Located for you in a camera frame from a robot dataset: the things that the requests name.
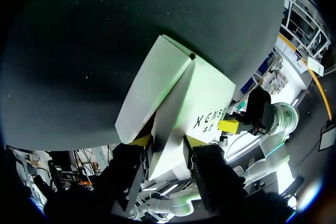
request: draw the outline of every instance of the white paper sign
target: white paper sign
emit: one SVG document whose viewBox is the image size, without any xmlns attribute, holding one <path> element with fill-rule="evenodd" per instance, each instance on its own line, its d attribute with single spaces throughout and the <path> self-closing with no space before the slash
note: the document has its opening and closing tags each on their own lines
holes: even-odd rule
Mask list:
<svg viewBox="0 0 336 224">
<path fill-rule="evenodd" d="M 308 63 L 307 67 L 311 70 L 313 70 L 315 73 L 317 73 L 320 76 L 323 76 L 324 73 L 324 66 L 322 66 L 320 63 L 318 63 L 316 60 L 314 60 L 311 57 L 308 57 Z"/>
</svg>

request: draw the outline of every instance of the wire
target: wire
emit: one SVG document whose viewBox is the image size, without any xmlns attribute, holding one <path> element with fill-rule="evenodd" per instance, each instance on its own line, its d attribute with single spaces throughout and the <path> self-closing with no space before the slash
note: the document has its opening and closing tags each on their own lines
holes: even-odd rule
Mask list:
<svg viewBox="0 0 336 224">
<path fill-rule="evenodd" d="M 225 155 L 224 155 L 224 159 L 227 158 L 227 155 L 229 154 L 229 151 L 231 149 L 231 147 L 242 137 L 242 136 L 245 136 L 248 132 L 245 132 L 244 134 L 240 135 L 238 138 L 236 138 L 232 143 L 231 145 L 229 146 L 229 148 L 227 149 L 227 151 L 225 152 Z"/>
<path fill-rule="evenodd" d="M 326 76 L 326 75 L 328 75 L 328 74 L 330 74 L 330 73 L 333 73 L 334 71 L 336 71 L 336 68 L 334 68 L 334 69 L 332 69 L 332 70 L 330 70 L 330 71 L 324 73 L 323 76 Z"/>
<path fill-rule="evenodd" d="M 83 154 L 84 154 L 85 158 L 87 159 L 87 161 L 88 161 L 88 163 L 89 163 L 89 166 L 91 167 L 92 174 L 94 174 L 94 175 L 96 175 L 96 176 L 97 176 L 98 174 L 97 174 L 97 172 L 96 172 L 95 168 L 93 167 L 93 165 L 92 165 L 92 163 L 91 163 L 91 159 L 89 159 L 89 156 L 88 156 L 88 154 L 86 154 L 85 150 L 81 150 L 81 151 L 83 152 Z"/>
<path fill-rule="evenodd" d="M 301 61 L 304 62 L 307 65 L 307 61 L 305 59 L 301 58 Z M 325 107 L 327 109 L 329 120 L 332 120 L 332 113 L 331 113 L 330 105 L 329 105 L 328 99 L 327 99 L 327 97 L 325 95 L 324 89 L 323 89 L 323 87 L 322 87 L 319 79 L 317 78 L 316 74 L 311 69 L 309 69 L 309 68 L 308 68 L 308 71 L 309 71 L 310 75 L 313 77 L 313 80 L 315 81 L 317 87 L 320 90 L 320 93 L 321 93 L 321 96 L 323 98 Z"/>
<path fill-rule="evenodd" d="M 293 169 L 296 169 L 315 150 L 315 148 L 319 144 L 320 144 L 320 140 L 317 141 L 317 143 L 312 147 L 312 149 L 293 167 Z"/>
</svg>

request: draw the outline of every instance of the metal frame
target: metal frame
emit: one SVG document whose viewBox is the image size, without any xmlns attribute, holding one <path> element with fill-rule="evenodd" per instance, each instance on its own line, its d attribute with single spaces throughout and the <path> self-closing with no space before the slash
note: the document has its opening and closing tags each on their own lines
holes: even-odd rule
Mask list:
<svg viewBox="0 0 336 224">
<path fill-rule="evenodd" d="M 281 24 L 281 27 L 283 29 L 285 29 L 291 36 L 293 36 L 293 38 L 298 41 L 298 43 L 300 44 L 300 47 L 304 48 L 307 52 L 308 52 L 308 55 L 307 56 L 311 56 L 312 58 L 316 58 L 316 56 L 322 51 L 324 50 L 325 48 L 327 48 L 330 44 L 331 44 L 331 41 L 329 39 L 329 37 L 327 36 L 327 33 L 328 31 L 324 31 L 323 28 L 322 28 L 322 21 L 320 21 L 319 17 L 313 17 L 311 16 L 309 13 L 307 13 L 298 3 L 296 2 L 300 2 L 300 0 L 296 0 L 296 2 L 294 0 L 287 0 L 289 2 L 289 10 L 288 10 L 288 17 L 287 17 L 287 20 L 286 20 L 286 25 L 283 25 Z M 288 29 L 288 25 L 289 25 L 289 22 L 291 21 L 290 19 L 290 16 L 291 16 L 291 12 L 292 12 L 292 9 L 293 7 L 297 7 L 301 12 L 303 12 L 308 18 L 310 18 L 312 20 L 312 22 L 314 23 L 314 25 L 316 26 L 315 30 L 317 29 L 316 31 L 316 34 L 313 36 L 313 38 L 309 41 L 308 45 L 306 46 L 294 33 L 292 33 L 289 29 Z M 316 42 L 319 34 L 322 34 L 323 36 L 325 36 L 326 38 L 326 42 L 323 44 L 323 46 L 313 54 L 313 52 L 311 51 L 311 47 L 312 45 L 314 45 L 314 43 Z"/>
</svg>

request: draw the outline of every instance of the ceiling light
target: ceiling light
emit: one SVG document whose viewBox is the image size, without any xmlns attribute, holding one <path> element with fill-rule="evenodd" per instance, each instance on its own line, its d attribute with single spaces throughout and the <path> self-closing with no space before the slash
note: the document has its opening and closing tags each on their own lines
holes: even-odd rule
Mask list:
<svg viewBox="0 0 336 224">
<path fill-rule="evenodd" d="M 157 187 L 153 187 L 153 188 L 145 188 L 142 191 L 156 191 L 156 190 L 158 190 L 158 188 Z"/>
<path fill-rule="evenodd" d="M 172 190 L 174 190 L 178 185 L 173 185 L 171 188 L 169 188 L 168 190 L 164 191 L 163 193 L 161 193 L 162 195 L 166 195 L 167 193 L 171 192 Z"/>
<path fill-rule="evenodd" d="M 298 103 L 299 99 L 295 99 L 295 101 L 293 101 L 292 106 L 295 106 Z"/>
</svg>

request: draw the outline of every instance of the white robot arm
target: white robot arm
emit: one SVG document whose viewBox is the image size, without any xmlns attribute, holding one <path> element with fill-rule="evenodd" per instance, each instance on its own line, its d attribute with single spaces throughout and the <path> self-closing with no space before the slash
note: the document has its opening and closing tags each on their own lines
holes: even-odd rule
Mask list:
<svg viewBox="0 0 336 224">
<path fill-rule="evenodd" d="M 275 103 L 275 121 L 270 132 L 260 138 L 259 145 L 265 156 L 249 167 L 243 176 L 245 185 L 276 172 L 283 163 L 289 161 L 285 141 L 289 134 L 295 130 L 299 121 L 298 111 L 290 104 Z"/>
<path fill-rule="evenodd" d="M 171 194 L 169 200 L 150 199 L 139 207 L 139 211 L 182 217 L 194 212 L 191 201 L 199 199 L 201 199 L 200 193 L 197 187 L 194 187 Z"/>
</svg>

